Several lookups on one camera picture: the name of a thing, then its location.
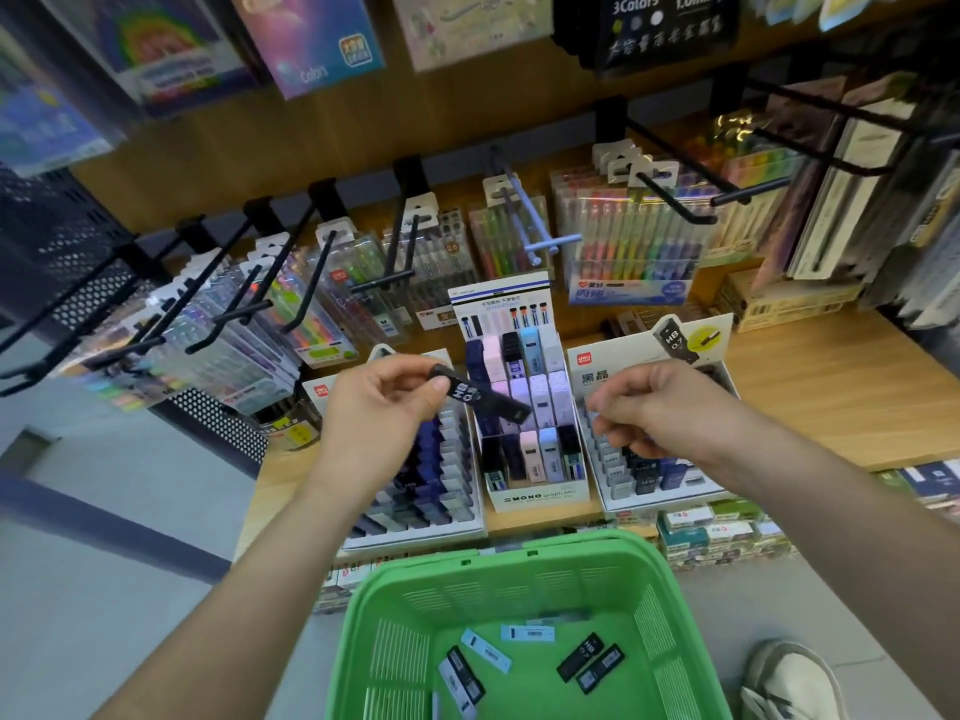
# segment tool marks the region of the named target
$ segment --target left hand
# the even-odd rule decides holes
[[[398,353],[342,371],[330,391],[306,489],[363,510],[400,471],[421,423],[443,406],[450,379],[426,380],[437,363]]]

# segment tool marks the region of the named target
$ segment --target product card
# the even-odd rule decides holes
[[[465,341],[555,323],[546,270],[463,285],[447,292]]]
[[[570,348],[566,354],[573,398],[586,399],[611,376],[636,364],[678,356],[698,368],[719,364],[727,353],[733,324],[732,313],[690,323],[665,315],[649,331]]]
[[[602,0],[597,73],[649,70],[726,51],[740,0]]]

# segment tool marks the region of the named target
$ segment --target right hand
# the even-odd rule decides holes
[[[738,485],[738,453],[750,450],[770,421],[707,375],[670,359],[631,366],[586,399],[598,412],[596,434],[611,447],[648,459],[690,460],[724,487]]]

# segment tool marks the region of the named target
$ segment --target finger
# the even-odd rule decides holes
[[[438,363],[436,359],[418,354],[394,353],[384,359],[367,363],[364,370],[383,385],[403,376],[419,376],[426,379],[430,375],[430,370]]]
[[[602,412],[604,405],[615,397],[631,394],[649,394],[653,391],[650,375],[654,363],[640,363],[612,375],[606,382],[586,399],[586,406],[592,412]]]
[[[605,435],[617,426],[615,421],[607,419],[603,414],[597,414],[593,418],[593,434],[597,437]]]
[[[631,424],[643,429],[643,426],[648,423],[646,413],[650,399],[652,397],[649,394],[614,396],[606,401],[601,414],[613,423]]]
[[[411,419],[420,424],[437,416],[437,412],[447,399],[449,389],[448,377],[435,376],[426,384],[403,396],[397,403]]]
[[[637,430],[626,424],[618,424],[606,433],[606,441],[610,447],[627,447],[639,438]]]
[[[667,457],[669,454],[656,442],[647,441],[646,439],[638,439],[637,441],[631,442],[630,452],[647,460],[659,460]]]

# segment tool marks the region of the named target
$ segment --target hand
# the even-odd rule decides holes
[[[360,511],[400,471],[421,423],[436,417],[450,379],[426,380],[438,362],[395,354],[342,371],[330,392],[307,487]]]
[[[612,447],[648,459],[673,455],[738,492],[738,452],[748,451],[772,425],[687,363],[670,359],[631,366],[586,400],[599,412],[594,429]]]

